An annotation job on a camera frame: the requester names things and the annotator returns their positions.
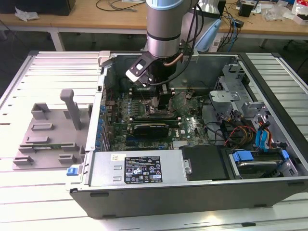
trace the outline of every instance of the copper pipe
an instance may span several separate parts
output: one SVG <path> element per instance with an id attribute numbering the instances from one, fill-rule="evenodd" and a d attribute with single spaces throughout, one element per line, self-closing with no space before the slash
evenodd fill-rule
<path id="1" fill-rule="evenodd" d="M 183 53 L 179 54 L 178 57 L 176 57 L 172 62 L 170 62 L 170 63 L 164 63 L 164 66 L 166 66 L 166 67 L 168 67 L 168 66 L 173 66 L 173 65 L 176 64 L 183 56 L 184 56 Z"/>

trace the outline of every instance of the floor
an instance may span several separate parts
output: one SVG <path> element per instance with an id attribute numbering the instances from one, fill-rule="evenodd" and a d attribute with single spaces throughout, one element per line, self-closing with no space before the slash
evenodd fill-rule
<path id="1" fill-rule="evenodd" d="M 54 51 L 52 41 L 45 32 L 6 32 L 7 40 L 0 41 L 0 95 L 2 95 L 10 81 L 18 71 L 23 60 L 30 50 Z M 67 51 L 139 51 L 146 43 L 145 35 L 116 35 L 96 34 L 96 43 L 92 43 L 90 34 L 63 33 L 64 45 Z M 239 38 L 231 52 L 276 52 L 285 61 L 297 70 L 301 63 L 308 57 L 308 43 L 304 41 L 292 42 L 287 50 L 283 47 L 287 40 L 270 39 L 264 48 L 259 47 L 259 39 Z M 308 82 L 308 61 L 299 70 L 298 74 Z"/>

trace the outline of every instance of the sticker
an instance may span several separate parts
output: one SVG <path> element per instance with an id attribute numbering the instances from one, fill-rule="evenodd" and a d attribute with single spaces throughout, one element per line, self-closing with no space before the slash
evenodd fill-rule
<path id="1" fill-rule="evenodd" d="M 126 157 L 124 173 L 126 184 L 163 182 L 159 156 Z"/>
<path id="2" fill-rule="evenodd" d="M 126 154 L 111 154 L 111 161 L 124 160 Z"/>

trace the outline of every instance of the white plastic bag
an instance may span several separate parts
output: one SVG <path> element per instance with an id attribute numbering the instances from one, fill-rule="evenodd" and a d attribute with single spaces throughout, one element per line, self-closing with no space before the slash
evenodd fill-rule
<path id="1" fill-rule="evenodd" d="M 21 20 L 27 22 L 28 20 L 39 19 L 38 13 L 36 12 L 24 12 L 15 7 L 15 16 Z"/>
<path id="2" fill-rule="evenodd" d="M 273 5 L 272 8 L 262 11 L 262 17 L 266 21 L 275 21 L 275 20 L 283 21 L 284 20 L 283 15 L 287 10 L 288 10 L 287 8 L 277 3 L 276 5 Z"/>
<path id="3" fill-rule="evenodd" d="M 295 13 L 308 15 L 308 0 L 296 0 L 295 4 Z"/>

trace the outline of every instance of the motherboard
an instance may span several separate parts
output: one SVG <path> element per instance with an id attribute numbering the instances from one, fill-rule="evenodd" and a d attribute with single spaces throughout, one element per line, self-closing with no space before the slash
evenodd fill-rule
<path id="1" fill-rule="evenodd" d="M 198 111 L 201 97 L 189 90 L 175 91 L 163 109 L 157 107 L 156 100 L 143 95 L 136 99 L 130 93 L 117 97 L 107 94 L 110 151 L 173 150 L 209 144 Z"/>

